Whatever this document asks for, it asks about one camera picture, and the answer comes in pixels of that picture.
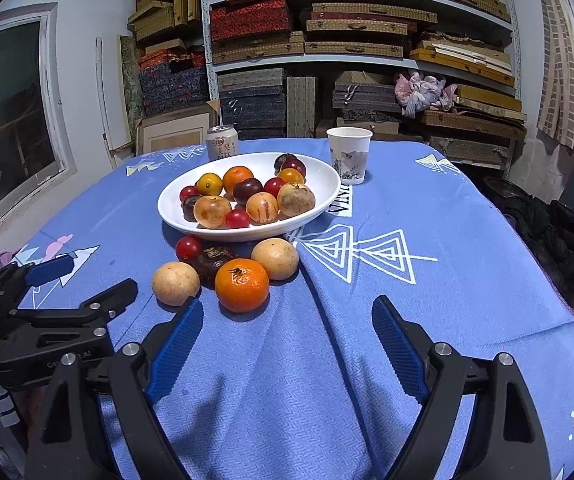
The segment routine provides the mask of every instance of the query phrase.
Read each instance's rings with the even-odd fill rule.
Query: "beverage can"
[[[238,132],[231,124],[210,128],[207,130],[205,140],[209,160],[238,155]]]

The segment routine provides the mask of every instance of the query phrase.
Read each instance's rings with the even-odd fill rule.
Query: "blue gripper pad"
[[[371,307],[371,323],[404,392],[424,405],[429,398],[425,364],[400,323],[380,299]]]
[[[29,286],[41,286],[71,274],[74,270],[74,258],[69,254],[57,256],[42,264],[33,266],[25,275],[25,283]]]
[[[145,396],[152,405],[171,393],[202,329],[203,305],[193,300],[151,362]]]

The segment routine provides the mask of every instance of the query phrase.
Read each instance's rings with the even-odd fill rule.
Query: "window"
[[[50,74],[55,9],[0,14],[0,217],[66,169]]]

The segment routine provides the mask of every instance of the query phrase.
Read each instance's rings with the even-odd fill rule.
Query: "window frame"
[[[56,3],[39,4],[0,12],[0,31],[26,23],[40,23],[38,72],[45,123],[55,160],[0,199],[0,222],[53,181],[60,180],[61,177],[64,178],[75,172],[72,150],[69,146],[62,117],[62,104],[58,89],[56,65],[57,7]]]

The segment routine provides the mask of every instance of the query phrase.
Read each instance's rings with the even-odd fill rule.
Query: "red cherry tomato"
[[[307,176],[307,168],[305,167],[305,163],[295,156],[291,156],[283,162],[281,170],[286,170],[287,168],[293,168],[302,176]]]
[[[200,195],[200,193],[196,186],[185,186],[180,190],[180,202],[183,203],[188,196]]]
[[[285,185],[285,181],[281,178],[278,178],[277,176],[275,176],[274,178],[270,178],[266,183],[265,186],[263,187],[263,191],[265,193],[269,193],[274,195],[276,198],[278,198],[278,192],[281,190],[281,188]]]
[[[232,209],[225,216],[225,225],[230,229],[249,227],[249,215],[244,209]]]
[[[193,236],[183,236],[176,244],[176,257],[181,262],[193,260],[202,252],[201,243]]]

